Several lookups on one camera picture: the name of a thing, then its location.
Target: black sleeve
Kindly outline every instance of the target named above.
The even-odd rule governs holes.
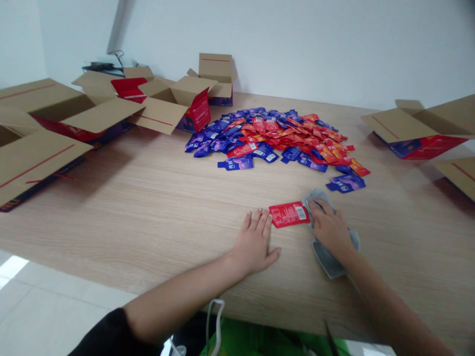
[[[118,308],[98,322],[69,356],[159,356],[162,349],[163,345],[156,346],[138,341],[132,335],[125,311]]]

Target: hand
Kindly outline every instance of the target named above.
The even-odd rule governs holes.
[[[314,201],[323,208],[323,211],[309,201],[308,205],[314,220],[313,233],[318,241],[342,263],[342,260],[356,251],[350,239],[345,217],[341,210],[333,213],[332,207],[326,201],[320,199]]]
[[[254,216],[247,213],[237,235],[236,245],[230,252],[242,276],[247,276],[267,269],[279,259],[281,248],[269,253],[269,237],[271,235],[272,215],[269,209],[258,209]]]

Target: forearm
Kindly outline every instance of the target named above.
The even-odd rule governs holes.
[[[453,355],[358,253],[342,259],[377,330],[398,355]]]
[[[230,254],[189,270],[124,306],[137,339],[161,344],[200,308],[245,278]]]

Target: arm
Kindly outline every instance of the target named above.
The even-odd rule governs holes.
[[[138,296],[124,306],[132,334],[140,341],[163,344],[200,308],[279,258],[268,253],[272,215],[249,212],[235,247],[207,265],[189,270]]]
[[[314,233],[328,251],[346,268],[369,309],[377,330],[398,355],[453,355],[404,301],[382,280],[353,247],[341,211],[316,200],[310,203]]]

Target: pile of snack packets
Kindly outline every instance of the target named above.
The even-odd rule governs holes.
[[[254,157],[272,163],[279,158],[274,150],[283,150],[284,163],[297,161],[320,172],[335,166],[344,175],[332,178],[327,187],[348,193],[366,187],[361,177],[371,172],[348,156],[355,147],[341,144],[347,139],[317,114],[299,116],[295,110],[281,113],[259,107],[208,124],[191,136],[185,152],[194,151],[194,157],[223,152],[227,159],[218,162],[218,168],[234,171],[253,168]]]

